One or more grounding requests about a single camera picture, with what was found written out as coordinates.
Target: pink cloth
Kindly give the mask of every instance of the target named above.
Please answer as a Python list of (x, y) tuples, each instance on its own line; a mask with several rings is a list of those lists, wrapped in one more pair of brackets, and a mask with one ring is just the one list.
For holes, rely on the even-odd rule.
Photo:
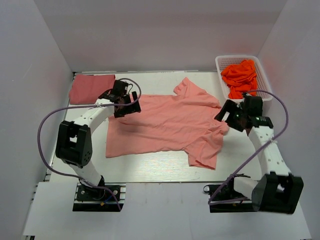
[(77, 75), (69, 92), (70, 104), (94, 104), (101, 94), (113, 88), (115, 79), (115, 75)]
[(176, 95), (142, 95), (140, 113), (109, 117), (106, 157), (184, 150), (190, 166), (216, 168), (229, 127), (214, 120), (219, 101), (188, 78)]

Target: crumpled orange cloth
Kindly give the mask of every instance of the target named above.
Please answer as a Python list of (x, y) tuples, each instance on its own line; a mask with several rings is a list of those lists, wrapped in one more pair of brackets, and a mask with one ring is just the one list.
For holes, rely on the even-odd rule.
[(242, 93), (256, 90), (257, 74), (253, 60), (243, 60), (240, 64), (231, 64), (221, 72), (222, 79), (230, 88), (230, 99), (242, 99)]

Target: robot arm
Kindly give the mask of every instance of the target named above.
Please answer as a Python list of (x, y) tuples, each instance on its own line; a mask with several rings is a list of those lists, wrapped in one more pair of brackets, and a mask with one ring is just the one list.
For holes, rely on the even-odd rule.
[[(240, 104), (227, 100), (215, 119), (222, 121), (225, 114), (229, 113), (225, 121), (228, 126), (240, 132), (246, 130), (258, 150), (274, 136), (270, 118), (262, 116), (262, 106), (261, 97), (247, 94)], [(255, 211), (293, 214), (304, 186), (301, 177), (292, 175), (275, 141), (257, 156), (261, 167), (261, 180), (255, 181), (239, 175), (228, 187), (251, 199)]]
[[(127, 94), (128, 85), (126, 82), (116, 80), (113, 88), (100, 95), (95, 104), (100, 106), (131, 103), (130, 95)], [(132, 92), (132, 97), (133, 100), (138, 98), (135, 91)], [(105, 119), (112, 115), (119, 118), (140, 111), (139, 102), (136, 101), (128, 106), (110, 105), (91, 108), (74, 121), (63, 121), (58, 130), (55, 155), (68, 164), (84, 181), (94, 186), (104, 187), (105, 180), (91, 161), (93, 153), (91, 135)], [(101, 195), (98, 189), (91, 188), (91, 191), (93, 195)]]

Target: t-shirt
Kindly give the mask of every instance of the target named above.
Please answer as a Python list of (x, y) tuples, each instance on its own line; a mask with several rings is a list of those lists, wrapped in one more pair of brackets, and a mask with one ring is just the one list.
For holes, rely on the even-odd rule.
[(140, 113), (109, 117), (106, 157), (183, 150), (190, 166), (216, 168), (229, 127), (214, 117), (219, 101), (188, 78), (176, 95), (142, 95)]

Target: plastic basket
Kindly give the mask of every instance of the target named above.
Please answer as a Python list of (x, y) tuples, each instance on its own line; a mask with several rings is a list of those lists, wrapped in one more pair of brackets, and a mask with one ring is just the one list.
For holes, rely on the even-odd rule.
[[(257, 81), (257, 85), (258, 85), (258, 89), (259, 90), (265, 90), (268, 92), (271, 92), (271, 88), (270, 85), (268, 83), (266, 74), (259, 62), (259, 59), (255, 56), (250, 56), (250, 55), (224, 55), (224, 56), (217, 56), (215, 58), (215, 64), (216, 64), (216, 69), (218, 72), (218, 76), (219, 76), (219, 80), (220, 80), (220, 84), (221, 84), (221, 88), (222, 88), (222, 92), (223, 92), (223, 96), (226, 99), (230, 99), (229, 98), (229, 93), (230, 93), (230, 89), (227, 86), (227, 84), (225, 83), (225, 81), (222, 79), (221, 77), (221, 72), (229, 65), (231, 64), (240, 64), (243, 60), (253, 60), (254, 61), (254, 66), (255, 66), (255, 72), (256, 72), (256, 81)], [(270, 101), (272, 100), (272, 96), (264, 93), (264, 92), (257, 92), (257, 96), (262, 97), (262, 100), (265, 101)], [(241, 102), (242, 99), (231, 99), (234, 102)]]

